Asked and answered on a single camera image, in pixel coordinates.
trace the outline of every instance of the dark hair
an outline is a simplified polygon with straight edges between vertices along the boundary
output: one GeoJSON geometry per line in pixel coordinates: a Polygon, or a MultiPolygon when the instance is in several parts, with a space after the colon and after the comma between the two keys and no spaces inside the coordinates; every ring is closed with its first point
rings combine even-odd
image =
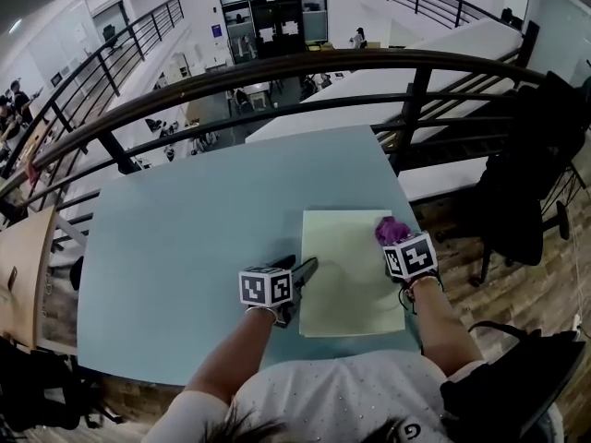
{"type": "MultiPolygon", "coordinates": [[[[248,424],[248,417],[251,414],[252,411],[238,417],[238,409],[233,407],[224,422],[205,426],[205,432],[199,443],[261,443],[268,438],[281,435],[287,428],[277,420],[251,426],[248,424]]],[[[399,432],[403,423],[404,419],[390,418],[363,438],[360,443],[400,443],[402,440],[399,432]]]]}

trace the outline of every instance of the purple cloth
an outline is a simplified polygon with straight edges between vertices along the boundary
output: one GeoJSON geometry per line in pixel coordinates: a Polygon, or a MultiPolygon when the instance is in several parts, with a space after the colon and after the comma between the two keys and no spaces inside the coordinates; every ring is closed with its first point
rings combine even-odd
{"type": "Polygon", "coordinates": [[[384,217],[376,227],[376,239],[382,246],[394,245],[410,236],[406,223],[396,221],[394,217],[384,217]]]}

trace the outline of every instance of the ceiling light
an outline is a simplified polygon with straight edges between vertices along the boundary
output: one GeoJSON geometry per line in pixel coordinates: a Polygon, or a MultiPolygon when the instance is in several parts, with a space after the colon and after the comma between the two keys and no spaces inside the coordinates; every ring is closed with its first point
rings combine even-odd
{"type": "Polygon", "coordinates": [[[14,25],[12,25],[12,28],[10,28],[10,30],[8,30],[8,34],[12,34],[17,28],[18,25],[20,25],[20,23],[22,22],[22,19],[18,19],[14,25]]]}

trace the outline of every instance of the white cube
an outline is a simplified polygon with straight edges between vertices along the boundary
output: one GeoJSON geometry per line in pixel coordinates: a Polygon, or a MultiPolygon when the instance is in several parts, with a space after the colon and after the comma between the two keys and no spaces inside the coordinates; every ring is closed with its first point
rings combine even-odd
{"type": "Polygon", "coordinates": [[[419,233],[396,245],[384,246],[383,251],[392,277],[406,281],[437,268],[435,248],[428,233],[419,233]]]}
{"type": "Polygon", "coordinates": [[[293,299],[292,271],[279,268],[247,268],[238,274],[240,302],[277,306],[293,299]]]}

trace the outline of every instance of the black railing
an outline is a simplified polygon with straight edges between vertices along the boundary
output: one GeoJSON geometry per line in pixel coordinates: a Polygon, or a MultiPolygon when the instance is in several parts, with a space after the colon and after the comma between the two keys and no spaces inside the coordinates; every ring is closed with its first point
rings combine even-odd
{"type": "MultiPolygon", "coordinates": [[[[424,105],[434,101],[497,101],[506,102],[513,100],[509,95],[497,95],[487,93],[427,91],[430,74],[433,70],[453,70],[459,72],[474,72],[495,78],[508,78],[515,83],[529,82],[540,83],[544,76],[536,72],[491,61],[479,57],[459,54],[437,53],[417,50],[384,50],[367,49],[336,50],[327,52],[295,54],[277,57],[249,64],[234,66],[225,70],[206,73],[201,76],[188,78],[175,84],[166,86],[155,92],[143,95],[137,99],[120,105],[110,110],[100,118],[82,126],[50,145],[46,150],[37,154],[32,161],[32,168],[40,171],[47,168],[53,162],[59,162],[65,156],[79,151],[94,139],[100,139],[106,135],[112,135],[117,128],[126,126],[148,115],[158,113],[178,104],[200,99],[212,94],[223,93],[226,90],[244,87],[246,85],[277,80],[281,78],[295,77],[303,74],[319,72],[332,72],[339,70],[378,69],[378,68],[415,68],[415,80],[412,87],[403,93],[388,93],[376,95],[363,95],[355,97],[337,98],[330,100],[296,103],[292,105],[270,108],[262,112],[242,114],[239,116],[215,121],[201,126],[191,127],[177,131],[169,136],[154,139],[134,148],[116,152],[111,156],[92,165],[87,165],[79,172],[69,173],[59,181],[53,182],[43,190],[34,193],[28,199],[18,205],[27,207],[38,200],[43,200],[54,191],[62,192],[70,183],[77,181],[89,174],[95,173],[106,167],[118,164],[121,168],[125,162],[130,162],[134,156],[138,156],[151,150],[157,150],[177,141],[195,138],[214,131],[220,131],[237,125],[268,120],[278,116],[300,114],[316,110],[325,110],[336,107],[364,105],[384,102],[404,102],[404,116],[402,119],[391,121],[387,124],[373,126],[376,133],[399,131],[403,133],[403,142],[396,149],[388,148],[388,153],[394,153],[394,158],[404,158],[405,149],[412,138],[413,133],[427,126],[453,126],[463,123],[464,119],[433,119],[419,120],[421,109],[424,105]]],[[[474,125],[490,123],[497,120],[505,121],[504,117],[478,117],[471,120],[474,125]]],[[[0,198],[19,187],[27,181],[24,168],[16,171],[1,187],[0,198]]],[[[56,201],[59,210],[66,206],[72,207],[79,203],[96,198],[98,191],[86,193],[78,198],[72,198],[62,204],[58,196],[56,201]]]]}
{"type": "Polygon", "coordinates": [[[457,28],[465,23],[491,18],[503,25],[508,23],[491,15],[489,12],[474,6],[465,0],[392,0],[393,2],[410,8],[415,13],[437,21],[449,28],[457,28]]]}
{"type": "MultiPolygon", "coordinates": [[[[111,99],[120,95],[119,89],[131,72],[183,17],[180,0],[168,0],[116,33],[76,67],[60,82],[49,101],[32,120],[10,154],[2,176],[8,177],[21,155],[21,161],[25,162],[47,150],[65,132],[71,133],[100,117],[111,99]],[[49,124],[40,126],[43,118],[50,117],[50,112],[54,116],[49,124]]],[[[112,150],[114,146],[116,149],[116,141],[110,135],[101,139],[101,142],[107,150],[112,150]]],[[[58,160],[49,183],[59,174],[71,173],[81,152],[87,153],[85,146],[81,146],[73,155],[65,170],[62,169],[62,159],[58,160]]]]}

